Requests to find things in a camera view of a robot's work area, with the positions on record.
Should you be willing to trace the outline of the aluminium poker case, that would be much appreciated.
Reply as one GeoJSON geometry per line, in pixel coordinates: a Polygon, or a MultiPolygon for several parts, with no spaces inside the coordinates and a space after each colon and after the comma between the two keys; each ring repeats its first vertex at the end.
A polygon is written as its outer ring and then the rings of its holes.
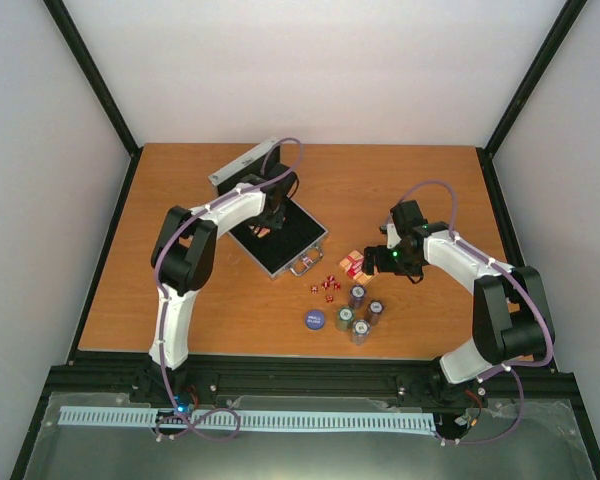
{"type": "MultiPolygon", "coordinates": [[[[220,197],[239,183],[266,181],[266,171],[275,163],[284,164],[281,146],[276,138],[270,138],[211,174],[209,181],[220,197]]],[[[257,238],[253,230],[259,227],[258,215],[229,231],[229,236],[272,278],[286,270],[301,276],[322,257],[320,245],[327,229],[294,200],[294,195],[288,199],[280,230],[270,230],[264,238],[257,238]]]]}

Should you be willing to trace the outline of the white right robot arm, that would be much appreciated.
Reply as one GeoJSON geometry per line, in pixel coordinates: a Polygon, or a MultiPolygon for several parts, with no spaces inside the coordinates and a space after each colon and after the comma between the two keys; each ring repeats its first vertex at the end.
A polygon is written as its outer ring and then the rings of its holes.
{"type": "Polygon", "coordinates": [[[364,273],[392,273],[414,284],[437,267],[473,298],[471,338],[439,359],[450,384],[483,382],[514,366],[545,367],[554,330],[541,276],[532,267],[500,262],[444,222],[385,229],[386,243],[363,252],[364,273]]]}

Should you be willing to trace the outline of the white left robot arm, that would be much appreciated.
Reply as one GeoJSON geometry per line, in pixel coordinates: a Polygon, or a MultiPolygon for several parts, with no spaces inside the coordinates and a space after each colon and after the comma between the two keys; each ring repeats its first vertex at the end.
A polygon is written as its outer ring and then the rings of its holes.
{"type": "Polygon", "coordinates": [[[152,259],[159,306],[149,350],[151,359],[165,367],[152,384],[164,401],[177,402],[188,390],[188,378],[177,368],[189,355],[193,307],[211,276],[217,240],[243,222],[281,228],[287,202],[284,195],[240,183],[210,203],[168,212],[152,259]]]}

